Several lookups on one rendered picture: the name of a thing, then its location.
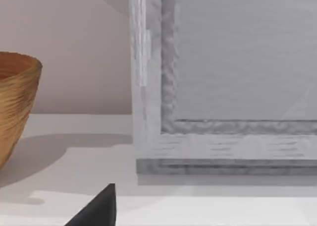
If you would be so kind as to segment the grey cabinet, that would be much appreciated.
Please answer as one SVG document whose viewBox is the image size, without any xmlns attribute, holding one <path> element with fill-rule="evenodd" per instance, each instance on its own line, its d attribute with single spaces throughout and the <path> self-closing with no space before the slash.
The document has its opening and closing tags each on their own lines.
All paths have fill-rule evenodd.
<svg viewBox="0 0 317 226">
<path fill-rule="evenodd" d="M 130 0 L 139 174 L 317 175 L 317 0 Z"/>
</svg>

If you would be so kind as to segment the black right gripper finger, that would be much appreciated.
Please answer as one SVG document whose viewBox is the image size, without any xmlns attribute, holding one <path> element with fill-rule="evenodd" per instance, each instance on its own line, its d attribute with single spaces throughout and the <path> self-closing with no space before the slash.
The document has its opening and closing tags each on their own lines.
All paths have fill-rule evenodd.
<svg viewBox="0 0 317 226">
<path fill-rule="evenodd" d="M 116 226 L 116 190 L 110 183 L 64 226 Z"/>
</svg>

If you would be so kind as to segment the brown woven basket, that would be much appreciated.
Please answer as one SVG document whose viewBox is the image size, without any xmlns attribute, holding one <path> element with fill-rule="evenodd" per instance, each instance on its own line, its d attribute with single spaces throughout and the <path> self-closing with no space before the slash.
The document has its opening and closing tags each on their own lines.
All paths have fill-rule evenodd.
<svg viewBox="0 0 317 226">
<path fill-rule="evenodd" d="M 0 52 L 0 169 L 22 135 L 33 107 L 42 67 L 35 57 Z"/>
</svg>

